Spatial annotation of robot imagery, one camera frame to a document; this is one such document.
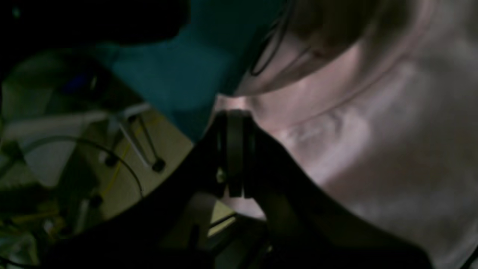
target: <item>blue object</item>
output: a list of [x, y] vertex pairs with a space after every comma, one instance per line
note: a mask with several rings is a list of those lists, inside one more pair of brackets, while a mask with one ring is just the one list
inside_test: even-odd
[[191, 23], [175, 39], [135, 47], [103, 45], [95, 54], [196, 142], [216, 95], [235, 90], [283, 2], [191, 0]]
[[61, 87], [60, 92], [63, 94], [75, 94], [80, 90], [84, 89], [87, 85], [89, 86], [91, 80], [93, 79], [93, 74], [83, 73], [72, 78], [67, 82], [63, 87]]

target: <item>black cable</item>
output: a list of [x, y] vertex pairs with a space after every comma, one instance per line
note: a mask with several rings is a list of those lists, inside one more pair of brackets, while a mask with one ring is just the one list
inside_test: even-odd
[[253, 66], [249, 70], [249, 73], [250, 73], [251, 76], [257, 77], [258, 75], [260, 75], [269, 66], [269, 64], [271, 64], [272, 60], [274, 60], [275, 55], [279, 51], [279, 48], [281, 47], [281, 44], [284, 40], [285, 34], [287, 32], [287, 27], [289, 26], [289, 22], [291, 20], [292, 13], [294, 11], [294, 7], [295, 7], [295, 1], [291, 0], [289, 9], [288, 9], [288, 11], [285, 15], [286, 17], [285, 17], [284, 24], [283, 24], [283, 26], [282, 26], [282, 28], [280, 29], [280, 32], [279, 32], [279, 41], [277, 42], [277, 45], [275, 46], [274, 50], [271, 53], [271, 56], [269, 56], [269, 58], [266, 60], [264, 65], [258, 71], [255, 71], [254, 69], [256, 68], [257, 62], [259, 61], [259, 59], [261, 57], [261, 54], [264, 52], [265, 48], [270, 43], [270, 41], [274, 37], [274, 35], [272, 34], [270, 36], [270, 38], [268, 38], [268, 40], [264, 40], [263, 44], [261, 45], [262, 49], [260, 49], [259, 55], [257, 56], [256, 60], [254, 61], [255, 63], [253, 64]]
[[13, 266], [16, 266], [16, 267], [20, 267], [20, 268], [25, 268], [25, 269], [29, 269], [29, 268], [40, 268], [39, 266], [36, 266], [36, 265], [29, 265], [29, 264], [21, 264], [21, 263], [16, 263], [14, 261], [11, 261], [7, 258], [4, 258], [4, 257], [1, 257], [0, 256], [0, 264], [4, 264], [4, 265], [13, 265]]
[[[30, 145], [28, 145], [23, 150], [23, 154], [27, 155], [28, 153], [30, 153], [34, 149], [36, 149], [40, 146], [43, 146], [45, 144], [54, 143], [54, 142], [61, 142], [61, 141], [72, 141], [72, 142], [77, 142], [79, 144], [89, 145], [89, 146], [94, 147], [96, 149], [102, 150], [102, 151], [110, 154], [111, 156], [114, 156], [116, 159], [118, 159], [118, 161], [120, 163], [122, 163], [124, 165], [124, 167], [126, 167], [126, 169], [128, 169], [128, 171], [134, 177], [134, 180], [136, 181], [136, 184], [138, 185], [138, 188], [140, 190], [141, 199], [144, 198], [144, 191], [143, 191], [143, 187], [141, 185], [140, 179], [138, 178], [136, 173], [133, 171], [131, 166], [129, 166], [121, 157], [119, 157], [113, 151], [107, 149], [106, 147], [104, 147], [104, 146], [102, 146], [102, 145], [100, 145], [96, 142], [90, 141], [88, 139], [78, 138], [78, 137], [73, 137], [73, 136], [66, 136], [66, 135], [51, 136], [51, 137], [39, 139], [39, 140], [31, 143]], [[17, 160], [18, 160], [17, 158], [11, 159], [11, 160], [9, 160], [9, 162], [6, 165], [4, 165], [2, 168], [0, 168], [0, 179], [3, 178], [3, 175], [13, 167], [13, 165], [15, 164], [15, 162]]]

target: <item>black object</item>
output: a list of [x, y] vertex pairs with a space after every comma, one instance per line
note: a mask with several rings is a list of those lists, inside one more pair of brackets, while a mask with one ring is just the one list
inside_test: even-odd
[[108, 155], [105, 159], [105, 165], [107, 167], [113, 167], [118, 163], [118, 158], [113, 155]]
[[15, 226], [11, 219], [4, 219], [2, 222], [5, 226]]
[[463, 264], [460, 269], [471, 269], [473, 262], [478, 259], [478, 247], [473, 251], [471, 256], [467, 259], [467, 261]]
[[[54, 247], [42, 260], [42, 267], [87, 268], [101, 262], [111, 268], [157, 267], [160, 262], [165, 268], [197, 268], [184, 261], [175, 266], [172, 261], [180, 257], [200, 260], [203, 268], [212, 268], [214, 260], [217, 265], [226, 264], [222, 262], [227, 259], [227, 266], [235, 264], [236, 268], [257, 261], [265, 268], [431, 268], [420, 248], [357, 218], [323, 193], [287, 151], [257, 125], [242, 128], [241, 132], [247, 134], [239, 132], [241, 135], [236, 136], [238, 143], [249, 149], [234, 153], [231, 150], [237, 146], [224, 148], [228, 146], [224, 135], [229, 135], [224, 130], [234, 131], [227, 122], [254, 123], [242, 112], [220, 113], [203, 140], [162, 185], [121, 215]], [[253, 155], [252, 160], [245, 157], [248, 154]], [[267, 226], [237, 216], [225, 234], [214, 237], [221, 240], [210, 240], [206, 253], [191, 249], [191, 244], [199, 244], [201, 238], [196, 225], [196, 229], [187, 228], [181, 233], [193, 236], [193, 243], [190, 241], [183, 250], [164, 247], [176, 227], [183, 227], [184, 214], [194, 214], [186, 208], [195, 193], [207, 191], [222, 196], [225, 186], [216, 180], [218, 167], [230, 168], [229, 160], [238, 159], [248, 164], [234, 186], [242, 186], [238, 193], [244, 193], [244, 186], [251, 187], [249, 193], [265, 212]], [[244, 175], [254, 175], [253, 184], [245, 183], [248, 179]], [[265, 255], [269, 242], [273, 251]], [[248, 251], [241, 252], [235, 263], [231, 257], [240, 246], [248, 246]]]
[[156, 159], [156, 162], [152, 165], [153, 171], [158, 173], [162, 172], [165, 167], [166, 167], [166, 162], [161, 158]]
[[122, 45], [173, 38], [188, 23], [189, 0], [6, 0], [0, 4], [1, 81], [18, 62], [47, 48]]
[[154, 147], [154, 143], [152, 142], [151, 136], [148, 132], [148, 128], [146, 128], [146, 124], [144, 123], [143, 117], [141, 115], [137, 116], [141, 125], [141, 128], [144, 130], [144, 135], [146, 136], [146, 141], [148, 142], [151, 151], [154, 155], [155, 163], [152, 166], [153, 171], [155, 172], [161, 172], [164, 170], [166, 167], [166, 162], [158, 156], [158, 153], [156, 152], [156, 148]]
[[100, 195], [95, 195], [90, 199], [90, 206], [92, 208], [98, 208], [103, 203], [103, 198]]
[[13, 266], [16, 266], [16, 267], [19, 267], [19, 268], [25, 268], [25, 269], [30, 269], [30, 268], [40, 268], [39, 266], [35, 266], [35, 265], [28, 265], [28, 264], [21, 264], [21, 263], [17, 263], [17, 262], [14, 262], [14, 261], [11, 261], [7, 258], [3, 258], [3, 257], [0, 257], [0, 264], [4, 264], [4, 265], [13, 265]]
[[130, 116], [130, 117], [128, 117], [128, 122], [133, 123], [134, 121], [136, 121], [137, 118], [138, 118], [137, 115]]

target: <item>chair caster wheel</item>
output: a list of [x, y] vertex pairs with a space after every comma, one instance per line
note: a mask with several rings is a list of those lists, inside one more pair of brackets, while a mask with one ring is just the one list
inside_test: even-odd
[[156, 162], [152, 165], [152, 170], [155, 172], [161, 172], [166, 167], [166, 162], [163, 159], [157, 159]]

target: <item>person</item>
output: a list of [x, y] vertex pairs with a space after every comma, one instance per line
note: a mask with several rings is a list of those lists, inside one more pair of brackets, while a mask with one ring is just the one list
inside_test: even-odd
[[[435, 268], [469, 265], [478, 244], [477, 12], [472, 0], [297, 1], [268, 67], [246, 73], [216, 109], [251, 111], [317, 187], [421, 247]], [[277, 42], [278, 33], [258, 66]], [[252, 200], [224, 202], [265, 218]]]

